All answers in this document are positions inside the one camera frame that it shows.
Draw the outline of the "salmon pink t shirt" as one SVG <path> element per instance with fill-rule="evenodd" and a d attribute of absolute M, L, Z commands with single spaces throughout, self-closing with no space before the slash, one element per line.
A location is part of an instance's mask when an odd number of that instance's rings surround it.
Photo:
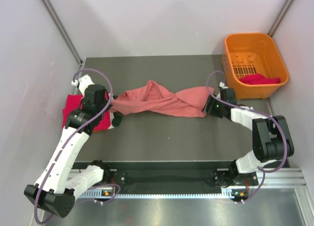
<path fill-rule="evenodd" d="M 128 115 L 151 111 L 174 117 L 203 118 L 206 114 L 202 110 L 209 92 L 214 92 L 214 89 L 198 86 L 172 93 L 150 80 L 145 86 L 125 91 L 113 99 L 110 112 Z"/>

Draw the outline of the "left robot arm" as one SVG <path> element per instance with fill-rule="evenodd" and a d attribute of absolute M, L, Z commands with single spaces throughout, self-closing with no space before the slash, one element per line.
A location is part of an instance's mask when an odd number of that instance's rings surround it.
<path fill-rule="evenodd" d="M 34 184 L 28 184 L 24 190 L 24 195 L 35 209 L 61 218 L 70 213 L 76 199 L 93 184 L 106 185 L 111 181 L 110 171 L 97 162 L 68 180 L 78 153 L 111 106 L 103 85 L 90 84 L 83 93 L 79 106 L 67 116 L 61 138 L 46 169 Z"/>

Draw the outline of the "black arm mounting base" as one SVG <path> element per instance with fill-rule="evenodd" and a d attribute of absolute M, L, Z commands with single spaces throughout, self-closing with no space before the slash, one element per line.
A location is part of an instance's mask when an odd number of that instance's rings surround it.
<path fill-rule="evenodd" d="M 258 186 L 257 174 L 229 175 L 230 161 L 106 162 L 104 179 L 123 194 L 218 193 L 224 187 Z"/>

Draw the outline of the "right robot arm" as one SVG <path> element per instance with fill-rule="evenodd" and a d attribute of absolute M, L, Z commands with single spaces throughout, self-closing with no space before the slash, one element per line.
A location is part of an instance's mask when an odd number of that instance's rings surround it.
<path fill-rule="evenodd" d="M 216 96 L 210 92 L 203 111 L 208 115 L 226 118 L 252 131 L 252 150 L 229 166 L 229 179 L 239 185 L 247 174 L 260 170 L 267 164 L 294 155 L 294 144 L 284 116 L 270 116 L 245 105 L 238 105 L 232 88 L 220 88 Z"/>

